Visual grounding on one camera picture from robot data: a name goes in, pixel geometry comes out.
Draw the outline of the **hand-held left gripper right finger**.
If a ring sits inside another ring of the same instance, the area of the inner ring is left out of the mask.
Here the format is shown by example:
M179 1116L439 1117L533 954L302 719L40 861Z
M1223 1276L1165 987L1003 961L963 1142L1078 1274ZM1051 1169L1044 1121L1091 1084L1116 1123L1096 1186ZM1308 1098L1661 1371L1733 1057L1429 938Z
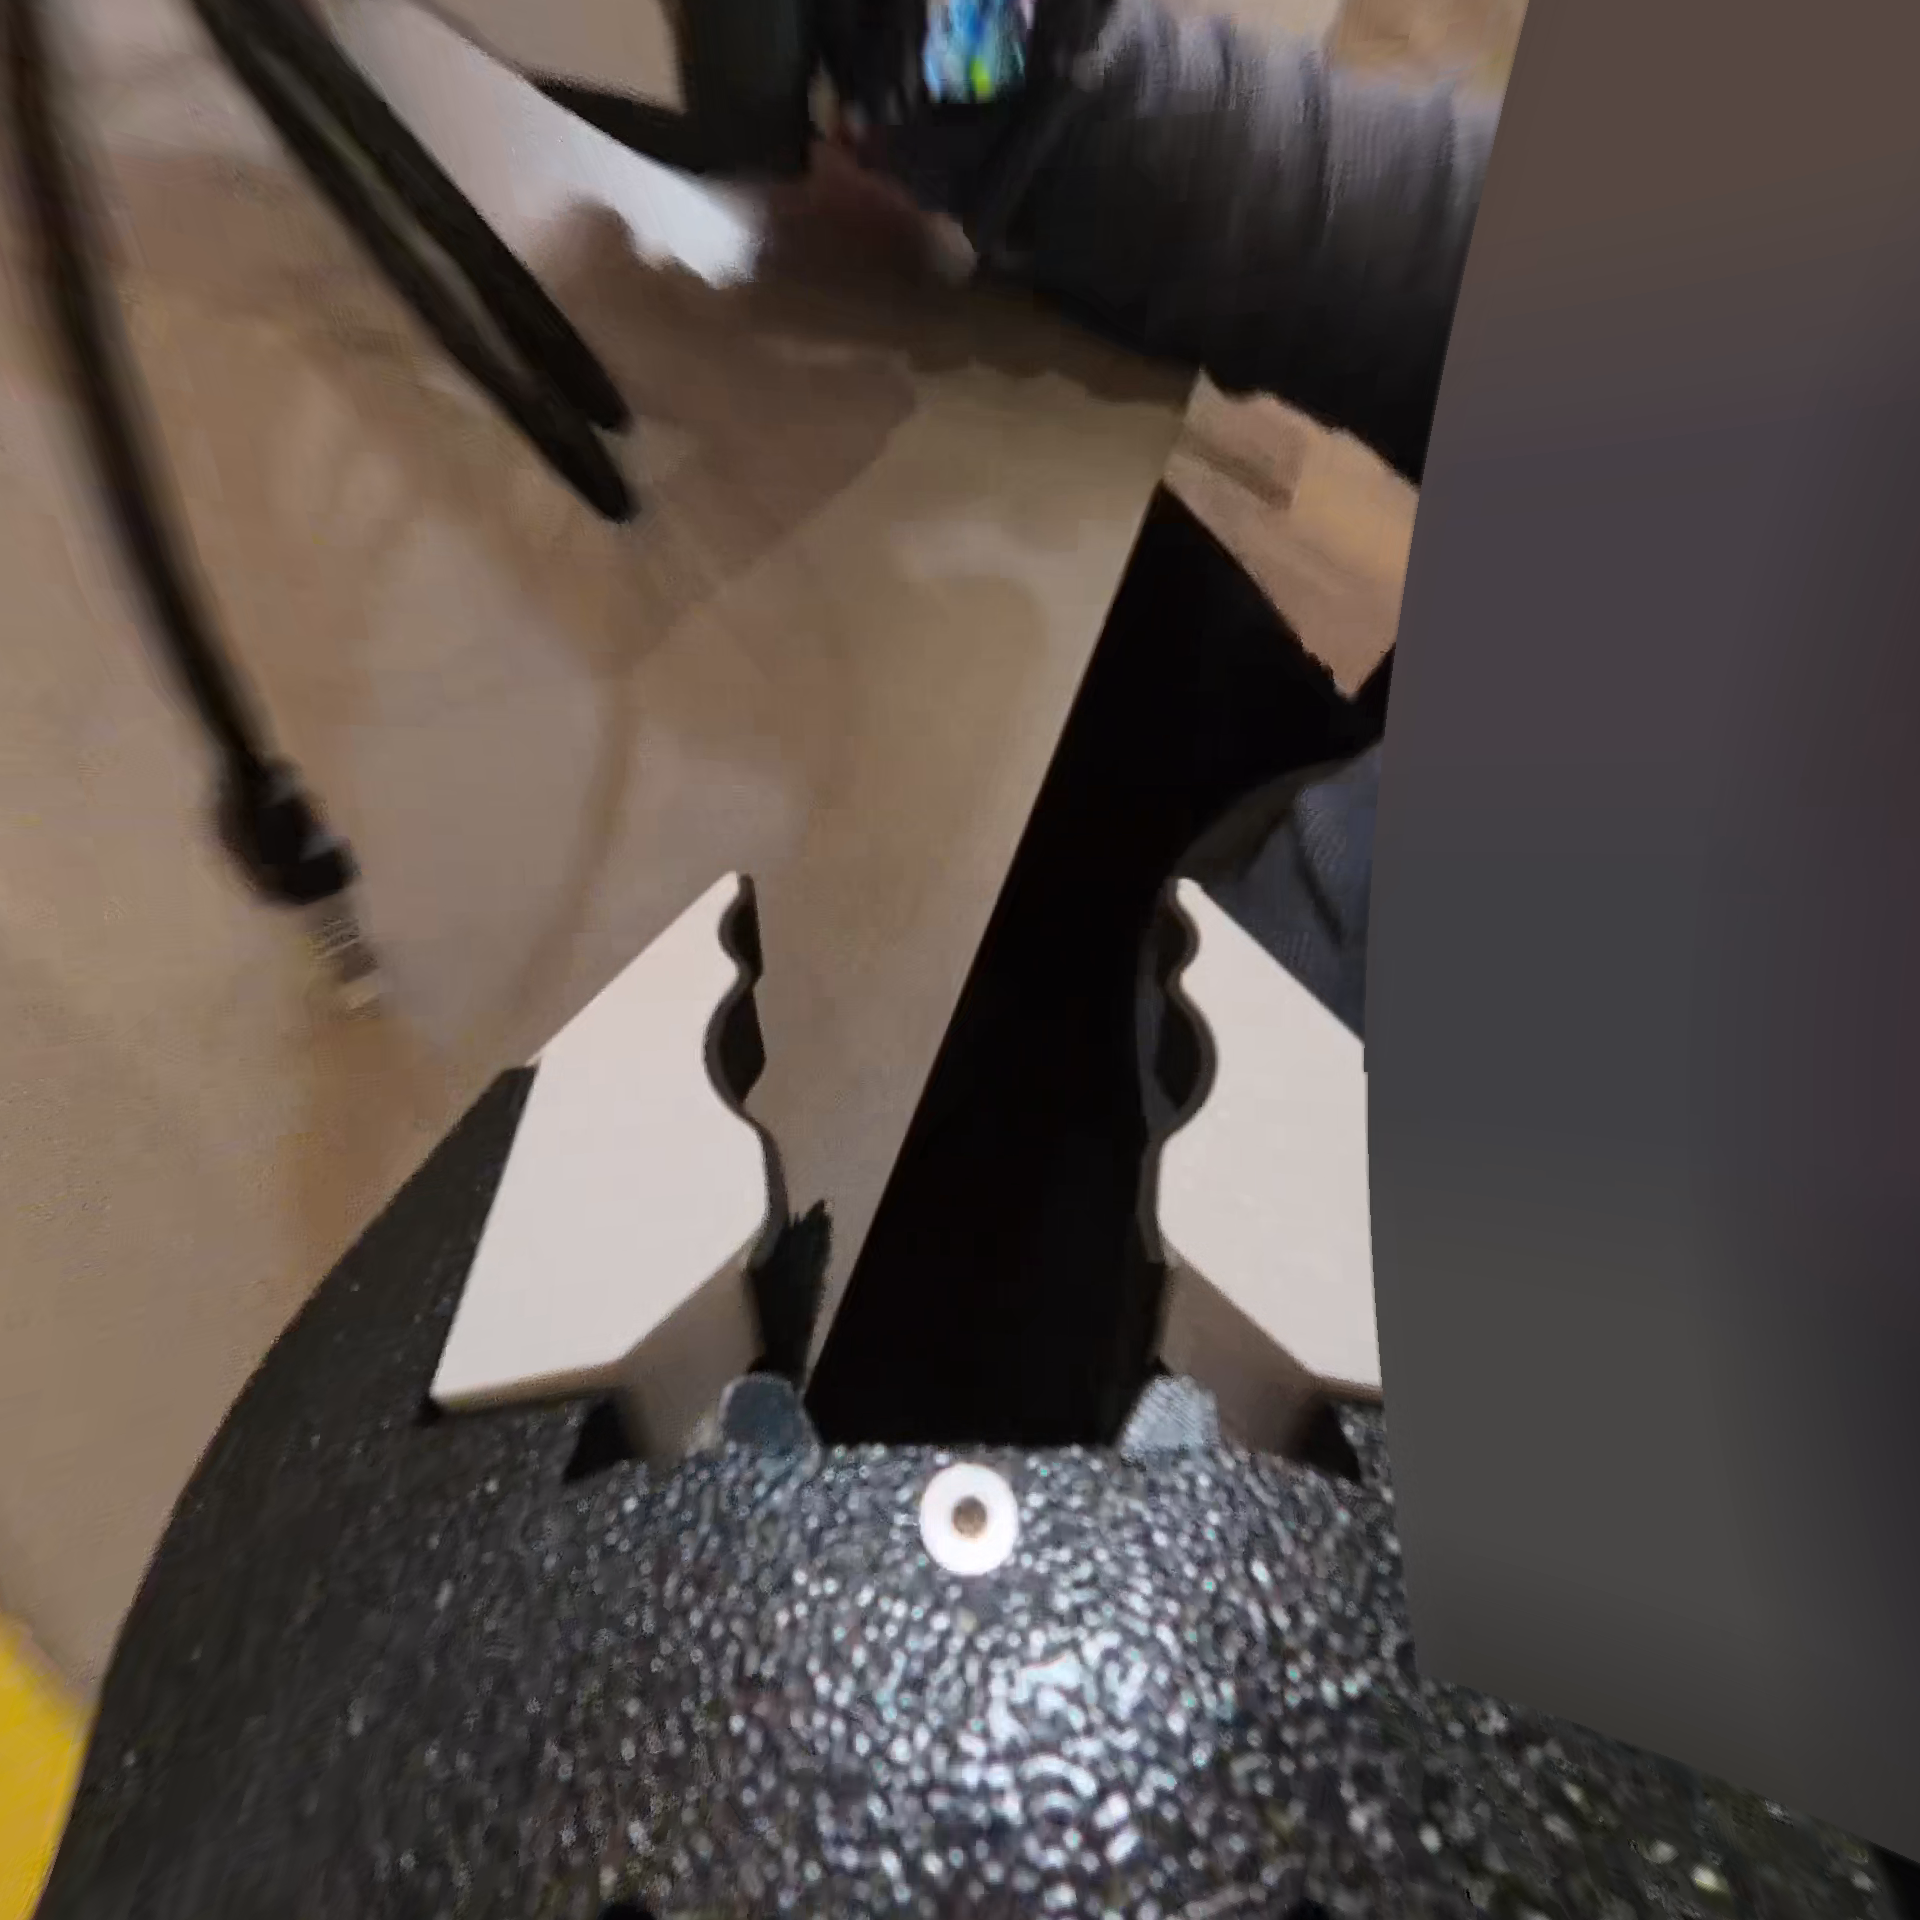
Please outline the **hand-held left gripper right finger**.
M1383 1393L1359 1038L1196 879L1143 964L1149 1351L1264 1454L1325 1454Z

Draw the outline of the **person's right forearm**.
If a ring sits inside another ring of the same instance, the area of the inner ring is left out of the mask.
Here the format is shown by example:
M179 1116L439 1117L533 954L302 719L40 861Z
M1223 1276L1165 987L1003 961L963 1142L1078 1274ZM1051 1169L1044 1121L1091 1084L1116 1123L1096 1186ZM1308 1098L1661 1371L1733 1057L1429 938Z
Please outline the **person's right forearm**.
M957 188L981 258L1420 487L1500 102L1116 4Z

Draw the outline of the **yellow object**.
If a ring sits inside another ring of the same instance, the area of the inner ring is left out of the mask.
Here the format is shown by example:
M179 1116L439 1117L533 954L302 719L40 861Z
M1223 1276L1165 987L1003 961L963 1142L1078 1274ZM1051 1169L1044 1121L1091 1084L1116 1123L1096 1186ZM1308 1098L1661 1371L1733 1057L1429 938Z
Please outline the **yellow object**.
M90 1732L80 1697L3 1615L3 1917L32 1917L58 1858Z

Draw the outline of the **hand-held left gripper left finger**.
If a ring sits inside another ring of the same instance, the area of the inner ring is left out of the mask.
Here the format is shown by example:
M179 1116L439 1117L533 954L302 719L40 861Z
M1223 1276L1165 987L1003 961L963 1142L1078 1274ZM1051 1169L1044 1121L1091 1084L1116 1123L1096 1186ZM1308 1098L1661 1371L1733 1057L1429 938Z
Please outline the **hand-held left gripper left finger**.
M674 1461L734 1380L798 1378L831 1222L748 1110L762 926L724 873L546 1042L431 1377L434 1410L612 1407Z

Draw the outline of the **dark grey knit clothing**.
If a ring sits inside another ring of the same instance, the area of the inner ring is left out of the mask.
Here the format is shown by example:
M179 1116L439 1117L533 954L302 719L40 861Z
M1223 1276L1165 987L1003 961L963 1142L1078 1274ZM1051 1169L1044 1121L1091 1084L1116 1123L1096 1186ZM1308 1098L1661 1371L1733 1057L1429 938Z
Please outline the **dark grey knit clothing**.
M1365 1038L1381 749L1304 780L1240 873L1245 926Z

